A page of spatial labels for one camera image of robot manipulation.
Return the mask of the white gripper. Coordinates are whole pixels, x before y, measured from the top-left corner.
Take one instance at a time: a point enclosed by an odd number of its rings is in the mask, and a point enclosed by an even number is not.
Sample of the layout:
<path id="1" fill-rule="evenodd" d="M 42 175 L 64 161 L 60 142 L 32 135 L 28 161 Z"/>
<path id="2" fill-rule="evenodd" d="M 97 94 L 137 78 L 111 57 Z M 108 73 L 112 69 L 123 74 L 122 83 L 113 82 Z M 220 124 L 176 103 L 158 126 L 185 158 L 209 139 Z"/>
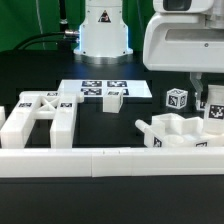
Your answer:
<path id="1" fill-rule="evenodd" d="M 149 70 L 191 72 L 196 109 L 203 110 L 201 72 L 224 72 L 224 0 L 153 0 L 153 8 L 143 63 Z"/>

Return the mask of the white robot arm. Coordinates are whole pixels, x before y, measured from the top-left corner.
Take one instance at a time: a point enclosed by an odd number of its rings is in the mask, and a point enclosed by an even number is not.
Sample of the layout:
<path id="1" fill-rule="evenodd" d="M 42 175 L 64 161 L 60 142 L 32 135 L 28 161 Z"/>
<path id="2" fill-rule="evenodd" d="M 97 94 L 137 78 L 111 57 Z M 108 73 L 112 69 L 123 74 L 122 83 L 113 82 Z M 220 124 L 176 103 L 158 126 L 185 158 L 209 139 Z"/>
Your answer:
<path id="1" fill-rule="evenodd" d="M 196 105 L 202 110 L 208 92 L 204 73 L 224 73 L 224 0 L 153 0 L 155 14 L 144 34 L 143 63 L 149 70 L 190 74 Z M 85 0 L 79 26 L 77 59 L 111 64 L 132 56 L 122 0 Z"/>

